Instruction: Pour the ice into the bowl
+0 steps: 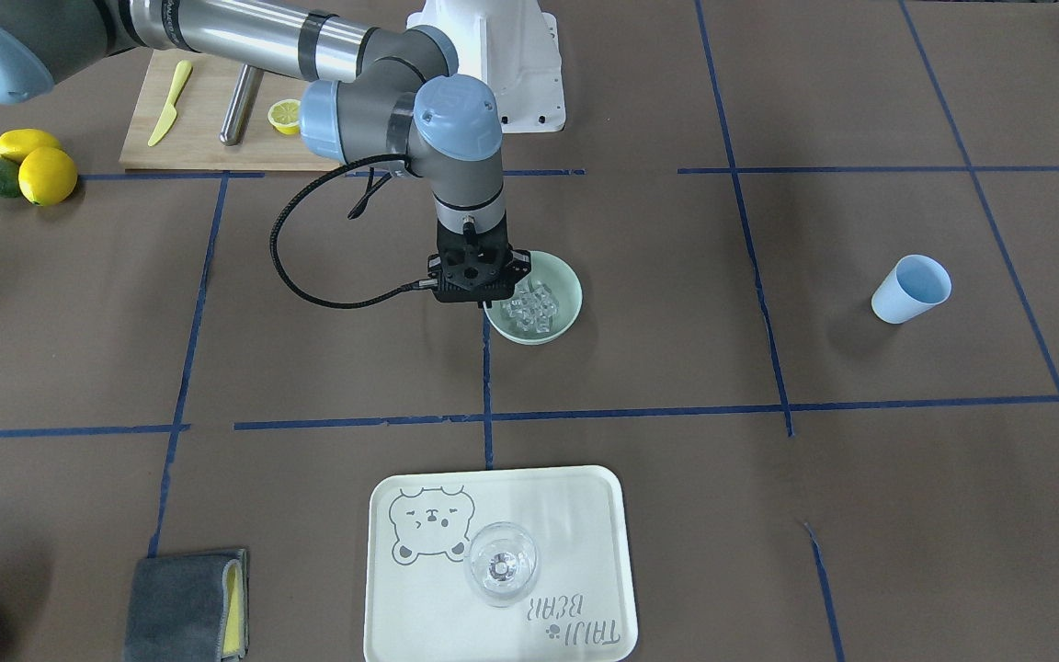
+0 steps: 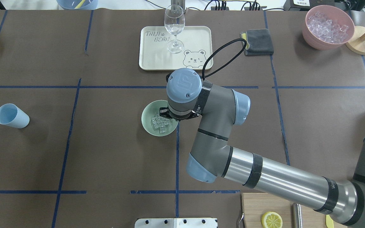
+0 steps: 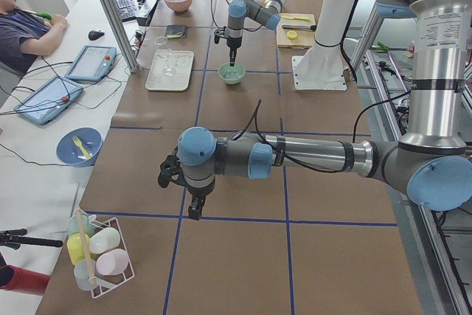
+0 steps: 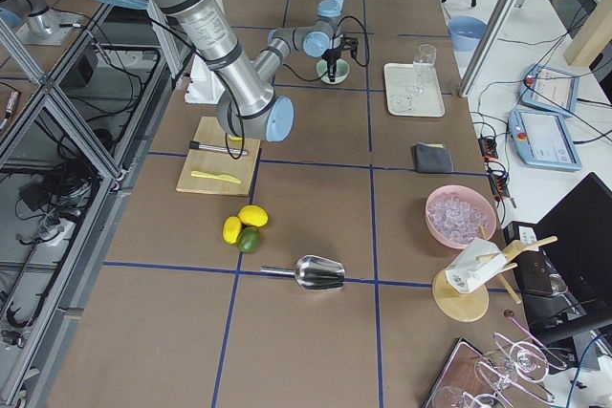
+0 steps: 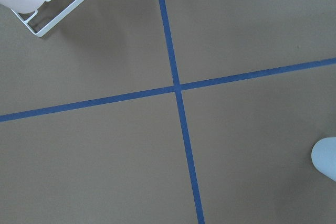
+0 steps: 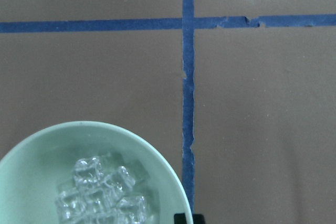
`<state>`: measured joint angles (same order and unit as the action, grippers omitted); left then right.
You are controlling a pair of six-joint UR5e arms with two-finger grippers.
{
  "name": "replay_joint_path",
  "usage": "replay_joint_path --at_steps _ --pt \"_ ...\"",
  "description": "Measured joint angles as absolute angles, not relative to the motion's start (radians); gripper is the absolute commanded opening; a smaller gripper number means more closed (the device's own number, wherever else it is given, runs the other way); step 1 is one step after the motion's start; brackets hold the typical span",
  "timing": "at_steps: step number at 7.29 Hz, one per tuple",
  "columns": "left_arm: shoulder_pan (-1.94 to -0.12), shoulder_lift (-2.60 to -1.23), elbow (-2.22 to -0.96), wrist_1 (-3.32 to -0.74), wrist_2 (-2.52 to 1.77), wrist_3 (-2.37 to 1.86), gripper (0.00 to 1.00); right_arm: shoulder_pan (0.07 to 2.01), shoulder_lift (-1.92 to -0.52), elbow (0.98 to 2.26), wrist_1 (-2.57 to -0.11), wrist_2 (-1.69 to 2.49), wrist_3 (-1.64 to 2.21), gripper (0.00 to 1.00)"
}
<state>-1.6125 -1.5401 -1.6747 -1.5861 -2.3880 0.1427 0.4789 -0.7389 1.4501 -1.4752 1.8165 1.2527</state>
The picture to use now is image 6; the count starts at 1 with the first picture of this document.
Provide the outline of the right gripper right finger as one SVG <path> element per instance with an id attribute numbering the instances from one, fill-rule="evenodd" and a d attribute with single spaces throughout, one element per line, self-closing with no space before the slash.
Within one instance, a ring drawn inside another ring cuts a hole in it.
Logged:
<path id="1" fill-rule="evenodd" d="M 205 224 L 205 217 L 203 214 L 193 214 L 193 224 Z"/>

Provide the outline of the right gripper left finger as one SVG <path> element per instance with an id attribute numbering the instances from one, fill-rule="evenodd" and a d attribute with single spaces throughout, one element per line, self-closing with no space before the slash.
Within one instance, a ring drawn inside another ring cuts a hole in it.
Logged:
<path id="1" fill-rule="evenodd" d="M 185 213 L 176 213 L 174 215 L 174 224 L 187 224 Z"/>

